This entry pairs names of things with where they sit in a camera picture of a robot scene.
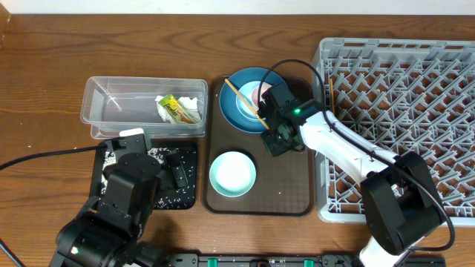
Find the mint green bowl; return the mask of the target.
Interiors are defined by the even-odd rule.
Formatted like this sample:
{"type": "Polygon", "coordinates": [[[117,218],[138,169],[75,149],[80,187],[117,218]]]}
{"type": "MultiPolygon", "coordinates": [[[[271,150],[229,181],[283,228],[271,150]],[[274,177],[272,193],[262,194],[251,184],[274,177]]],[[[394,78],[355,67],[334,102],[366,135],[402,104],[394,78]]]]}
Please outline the mint green bowl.
{"type": "Polygon", "coordinates": [[[257,168],[249,156],[238,151],[219,155],[209,169],[209,181],[225,197],[240,197],[255,184],[257,168]]]}

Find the white rice grains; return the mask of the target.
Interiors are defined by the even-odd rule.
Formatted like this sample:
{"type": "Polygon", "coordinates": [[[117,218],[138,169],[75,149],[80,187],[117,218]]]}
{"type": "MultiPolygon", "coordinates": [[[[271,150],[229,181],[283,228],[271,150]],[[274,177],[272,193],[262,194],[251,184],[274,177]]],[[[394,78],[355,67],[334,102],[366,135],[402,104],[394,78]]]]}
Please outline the white rice grains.
{"type": "Polygon", "coordinates": [[[181,148],[161,146],[152,148],[148,154],[160,164],[165,164],[166,155],[172,151],[179,151],[181,155],[188,185],[174,191],[157,192],[158,198],[154,208],[158,210],[186,210],[192,207],[196,200],[197,149],[193,145],[181,148]]]}

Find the green yellow snack wrapper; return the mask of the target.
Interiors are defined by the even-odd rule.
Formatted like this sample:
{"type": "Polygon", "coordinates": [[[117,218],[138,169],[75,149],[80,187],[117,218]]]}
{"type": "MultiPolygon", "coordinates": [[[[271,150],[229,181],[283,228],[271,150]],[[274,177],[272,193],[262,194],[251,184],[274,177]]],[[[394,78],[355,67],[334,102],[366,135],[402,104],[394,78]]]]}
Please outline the green yellow snack wrapper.
{"type": "Polygon", "coordinates": [[[189,112],[178,102],[178,100],[172,95],[166,95],[158,104],[163,107],[168,115],[176,123],[195,124],[195,119],[189,114],[189,112]]]}

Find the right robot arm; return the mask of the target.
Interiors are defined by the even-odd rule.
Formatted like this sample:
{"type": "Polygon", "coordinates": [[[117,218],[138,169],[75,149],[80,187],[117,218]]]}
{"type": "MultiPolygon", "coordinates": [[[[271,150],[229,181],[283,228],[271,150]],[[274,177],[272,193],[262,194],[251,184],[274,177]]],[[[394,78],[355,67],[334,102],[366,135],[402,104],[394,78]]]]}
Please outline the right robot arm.
{"type": "Polygon", "coordinates": [[[258,99],[258,113],[269,126],[261,137],[273,156],[297,148],[314,150],[361,189],[371,232],[359,254],[363,266],[397,266],[447,222],[429,167],[418,154],[400,156],[370,143],[325,105],[314,99],[302,102],[284,82],[259,93],[258,99]]]}

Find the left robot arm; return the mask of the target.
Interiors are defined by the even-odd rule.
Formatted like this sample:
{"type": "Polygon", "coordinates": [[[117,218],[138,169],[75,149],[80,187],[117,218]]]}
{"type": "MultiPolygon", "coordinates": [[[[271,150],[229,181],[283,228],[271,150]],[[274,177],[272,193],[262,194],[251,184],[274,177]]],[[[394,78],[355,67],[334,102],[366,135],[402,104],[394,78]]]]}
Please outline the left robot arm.
{"type": "Polygon", "coordinates": [[[143,133],[107,139],[96,148],[89,198],[56,237],[51,266],[168,266],[161,248],[141,241],[159,198],[176,191],[184,142],[143,133]]]}

